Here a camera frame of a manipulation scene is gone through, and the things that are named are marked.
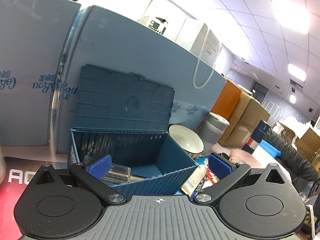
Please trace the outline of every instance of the blue lid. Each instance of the blue lid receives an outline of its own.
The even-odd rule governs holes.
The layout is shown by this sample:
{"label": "blue lid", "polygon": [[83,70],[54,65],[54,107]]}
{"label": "blue lid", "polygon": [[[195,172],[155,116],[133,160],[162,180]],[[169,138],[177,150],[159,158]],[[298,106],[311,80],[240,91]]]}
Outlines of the blue lid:
{"label": "blue lid", "polygon": [[114,132],[164,132],[173,88],[137,74],[86,65],[77,92],[75,129]]}

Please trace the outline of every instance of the ribbed gray surface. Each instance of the ribbed gray surface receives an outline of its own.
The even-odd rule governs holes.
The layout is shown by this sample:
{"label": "ribbed gray surface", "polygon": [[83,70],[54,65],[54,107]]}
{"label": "ribbed gray surface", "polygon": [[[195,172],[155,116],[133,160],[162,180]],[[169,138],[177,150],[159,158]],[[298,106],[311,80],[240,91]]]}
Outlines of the ribbed gray surface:
{"label": "ribbed gray surface", "polygon": [[109,207],[93,228],[69,240],[250,239],[227,228],[210,207],[192,204],[186,196],[161,198],[158,203],[156,196],[133,196],[125,205]]}

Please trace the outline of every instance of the cream tube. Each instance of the cream tube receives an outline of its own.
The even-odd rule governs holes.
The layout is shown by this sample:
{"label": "cream tube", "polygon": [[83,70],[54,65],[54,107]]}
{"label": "cream tube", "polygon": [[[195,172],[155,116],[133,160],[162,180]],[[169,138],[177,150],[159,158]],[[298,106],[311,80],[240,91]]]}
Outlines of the cream tube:
{"label": "cream tube", "polygon": [[201,180],[206,174],[207,166],[201,164],[196,170],[191,174],[189,179],[181,186],[181,190],[187,195],[191,196],[196,187],[199,185]]}

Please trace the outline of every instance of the orange box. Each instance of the orange box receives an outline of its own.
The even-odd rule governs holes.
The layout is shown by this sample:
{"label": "orange box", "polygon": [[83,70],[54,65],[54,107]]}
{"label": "orange box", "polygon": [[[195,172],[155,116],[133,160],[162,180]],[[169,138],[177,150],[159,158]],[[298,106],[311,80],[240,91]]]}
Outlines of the orange box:
{"label": "orange box", "polygon": [[217,101],[210,112],[229,119],[241,96],[241,89],[227,79]]}

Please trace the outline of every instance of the thermos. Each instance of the thermos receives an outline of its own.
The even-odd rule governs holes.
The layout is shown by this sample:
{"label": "thermos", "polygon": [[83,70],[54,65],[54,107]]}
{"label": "thermos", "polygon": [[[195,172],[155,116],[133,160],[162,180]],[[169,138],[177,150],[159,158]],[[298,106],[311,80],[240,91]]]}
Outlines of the thermos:
{"label": "thermos", "polygon": [[271,134],[271,127],[265,121],[261,120],[254,129],[251,137],[242,147],[242,150],[253,154],[254,150],[258,147],[266,134]]}

